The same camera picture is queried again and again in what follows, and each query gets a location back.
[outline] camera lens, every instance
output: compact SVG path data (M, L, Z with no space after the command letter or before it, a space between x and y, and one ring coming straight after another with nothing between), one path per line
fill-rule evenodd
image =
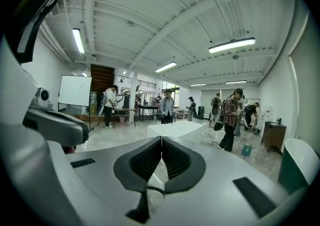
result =
M42 99L43 101L46 101L48 98L49 98L49 93L48 93L46 90L43 90L43 91L41 92L41 99Z

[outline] fluorescent light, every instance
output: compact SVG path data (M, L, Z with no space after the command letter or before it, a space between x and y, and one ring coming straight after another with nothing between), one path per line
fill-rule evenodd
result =
M234 40L230 42L226 42L217 46L213 46L209 48L210 53L215 53L218 51L226 50L226 49L231 49L231 48L238 48L238 47L243 47L247 45L254 45L256 42L255 38L246 38L246 39L241 39L241 40Z
M227 81L226 84L247 83L246 80Z
M85 53L84 46L82 45L82 40L81 40L81 35L80 35L80 29L79 28L74 28L72 29L72 33L76 42L76 45L78 47L78 50L81 54Z
M170 64L165 65L164 67L159 68L158 70L156 70L155 72L162 72L164 70L167 70L170 67L175 66L177 63L176 62L171 62Z
M191 84L190 87L194 87L194 86L205 86L206 83L201 83L201 84Z

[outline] plaid shirt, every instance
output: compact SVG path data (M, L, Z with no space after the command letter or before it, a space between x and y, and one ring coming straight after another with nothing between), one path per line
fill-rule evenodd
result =
M238 109L238 103L232 97L226 99L224 105L224 123L235 127L237 123L237 116L233 115Z

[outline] black pants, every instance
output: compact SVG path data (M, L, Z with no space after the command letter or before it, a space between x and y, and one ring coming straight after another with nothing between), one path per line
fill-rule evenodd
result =
M231 152L232 146L234 145L234 131L235 128L228 124L224 125L225 135L224 138L221 140L219 146L224 148L225 151Z
M169 112L166 116L162 117L161 119L161 124L167 124L172 122L173 122L173 119L172 119L172 116L169 114Z
M104 111L105 126L108 127L111 120L112 108L105 106Z
M249 114L249 113L246 113L246 114L245 114L245 121L247 122L248 127L250 127L250 123L251 123L251 114Z

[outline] man in plaid shirt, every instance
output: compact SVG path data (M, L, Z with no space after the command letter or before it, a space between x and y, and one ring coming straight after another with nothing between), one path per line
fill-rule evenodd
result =
M237 113L238 101L242 98L244 94L243 90L237 88L233 94L228 97L224 102L224 107L222 108L224 114L224 130L225 135L219 144L219 149L228 152L232 151L232 146L234 144L234 131L237 122L237 117L240 116Z

